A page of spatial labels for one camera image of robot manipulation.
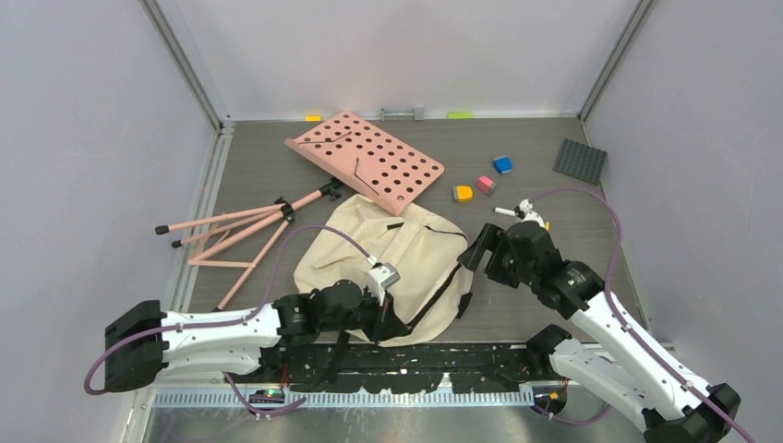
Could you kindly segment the pink eraser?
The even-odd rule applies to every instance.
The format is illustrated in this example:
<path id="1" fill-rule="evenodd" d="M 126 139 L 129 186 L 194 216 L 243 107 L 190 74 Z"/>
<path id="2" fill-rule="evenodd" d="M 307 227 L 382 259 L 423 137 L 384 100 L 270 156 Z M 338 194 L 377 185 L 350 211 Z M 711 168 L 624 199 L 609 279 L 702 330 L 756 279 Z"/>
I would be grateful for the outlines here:
<path id="1" fill-rule="evenodd" d="M 487 197 L 492 197 L 495 193 L 497 184 L 488 176 L 479 176 L 476 180 L 476 187 Z"/>

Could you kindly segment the cream canvas backpack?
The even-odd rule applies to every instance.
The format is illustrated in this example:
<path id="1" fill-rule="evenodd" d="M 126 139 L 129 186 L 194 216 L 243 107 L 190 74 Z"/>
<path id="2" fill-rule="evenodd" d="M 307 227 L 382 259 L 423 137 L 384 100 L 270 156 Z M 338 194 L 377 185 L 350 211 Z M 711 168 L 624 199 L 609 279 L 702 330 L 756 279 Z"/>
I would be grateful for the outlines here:
<path id="1" fill-rule="evenodd" d="M 401 347 L 432 341 L 461 317 L 472 297 L 472 271 L 457 258 L 467 249 L 463 231 L 451 221 L 415 203 L 392 215 L 360 195 L 348 198 L 326 222 L 297 264 L 293 278 L 302 293 L 338 280 L 367 286 L 369 264 L 364 247 L 393 266 L 400 280 L 390 289 L 390 313 L 405 328 L 380 341 Z"/>

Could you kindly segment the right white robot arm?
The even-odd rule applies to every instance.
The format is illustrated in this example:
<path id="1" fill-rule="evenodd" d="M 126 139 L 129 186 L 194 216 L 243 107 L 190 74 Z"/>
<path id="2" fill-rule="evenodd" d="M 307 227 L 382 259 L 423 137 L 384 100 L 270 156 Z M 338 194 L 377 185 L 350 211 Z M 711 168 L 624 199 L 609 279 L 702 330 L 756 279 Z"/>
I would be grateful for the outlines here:
<path id="1" fill-rule="evenodd" d="M 489 279 L 528 286 L 542 305 L 588 333 L 611 357 L 549 325 L 526 343 L 533 375 L 557 374 L 584 386 L 632 421 L 647 442 L 718 442 L 730 432 L 739 394 L 726 383 L 710 384 L 674 358 L 589 266 L 561 257 L 542 224 L 522 221 L 502 229 L 488 223 L 458 261 L 475 271 L 486 253 Z"/>

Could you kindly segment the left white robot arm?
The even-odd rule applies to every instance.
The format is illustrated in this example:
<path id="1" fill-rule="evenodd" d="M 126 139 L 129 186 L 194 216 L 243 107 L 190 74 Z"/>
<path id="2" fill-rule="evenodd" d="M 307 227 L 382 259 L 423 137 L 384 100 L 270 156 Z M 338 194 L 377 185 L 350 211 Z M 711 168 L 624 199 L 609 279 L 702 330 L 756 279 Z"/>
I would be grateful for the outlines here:
<path id="1" fill-rule="evenodd" d="M 271 348 L 309 345 L 331 331 L 359 331 L 380 343 L 411 329 L 396 315 L 391 294 L 378 298 L 348 280 L 238 311 L 164 312 L 148 300 L 105 328 L 102 389 L 127 392 L 166 376 L 220 372 L 271 382 L 283 370 Z"/>

